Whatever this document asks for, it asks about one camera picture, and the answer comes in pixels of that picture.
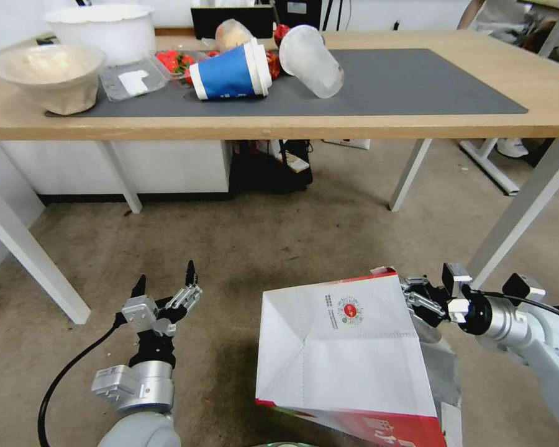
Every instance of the plastic container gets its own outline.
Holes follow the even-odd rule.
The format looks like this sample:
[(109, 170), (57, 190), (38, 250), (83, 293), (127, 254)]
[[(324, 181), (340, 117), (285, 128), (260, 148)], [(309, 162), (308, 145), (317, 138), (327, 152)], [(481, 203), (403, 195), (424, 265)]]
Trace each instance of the plastic container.
[(99, 78), (110, 101), (123, 101), (164, 88), (171, 73), (153, 56), (105, 67)]
[(43, 15), (61, 43), (93, 45), (107, 65), (136, 62), (155, 51), (151, 6), (105, 4), (55, 9)]
[(316, 28), (292, 28), (281, 41), (279, 58), (287, 74), (296, 76), (320, 98), (334, 96), (343, 86), (343, 68), (325, 47)]
[(235, 19), (224, 20), (216, 29), (216, 47), (221, 52), (239, 47), (252, 38), (246, 26)]
[(42, 45), (0, 54), (0, 77), (46, 110), (71, 115), (95, 105), (105, 54), (95, 47)]
[(201, 100), (267, 96), (271, 87), (265, 48), (256, 39), (191, 65), (190, 73)]

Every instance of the white bowl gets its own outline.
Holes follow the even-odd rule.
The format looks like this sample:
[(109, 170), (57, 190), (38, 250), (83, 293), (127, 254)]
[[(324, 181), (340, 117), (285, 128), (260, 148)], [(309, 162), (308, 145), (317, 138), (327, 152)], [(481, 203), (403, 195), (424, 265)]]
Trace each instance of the white bowl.
[(98, 71), (106, 56), (97, 48), (41, 45), (0, 54), (0, 77), (46, 110), (70, 115), (94, 106)]
[(107, 65), (124, 65), (155, 51), (152, 12), (141, 4), (103, 4), (55, 9), (43, 19), (61, 43), (98, 47)]

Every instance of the printed logo on bag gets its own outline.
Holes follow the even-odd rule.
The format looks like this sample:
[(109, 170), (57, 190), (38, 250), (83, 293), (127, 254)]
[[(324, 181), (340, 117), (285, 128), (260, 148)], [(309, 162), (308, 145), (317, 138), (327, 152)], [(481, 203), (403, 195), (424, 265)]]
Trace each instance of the printed logo on bag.
[(360, 324), (363, 320), (363, 309), (358, 300), (347, 296), (341, 298), (337, 304), (337, 313), (345, 324)]

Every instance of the clear plastic tray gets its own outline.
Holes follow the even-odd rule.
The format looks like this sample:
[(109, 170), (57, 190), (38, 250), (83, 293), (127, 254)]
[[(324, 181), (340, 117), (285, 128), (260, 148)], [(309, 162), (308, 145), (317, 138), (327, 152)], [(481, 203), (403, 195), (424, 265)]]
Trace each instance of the clear plastic tray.
[(105, 67), (99, 77), (110, 101), (123, 101), (159, 90), (172, 79), (171, 73), (154, 56)]

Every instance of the white cabinet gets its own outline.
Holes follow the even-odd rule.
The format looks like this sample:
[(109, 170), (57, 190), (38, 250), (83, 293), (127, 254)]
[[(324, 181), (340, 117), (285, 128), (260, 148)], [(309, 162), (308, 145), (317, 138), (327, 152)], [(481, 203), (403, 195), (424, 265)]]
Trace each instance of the white cabinet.
[[(3, 142), (38, 194), (120, 190), (94, 142)], [(135, 191), (227, 192), (230, 148), (219, 140), (115, 142)]]

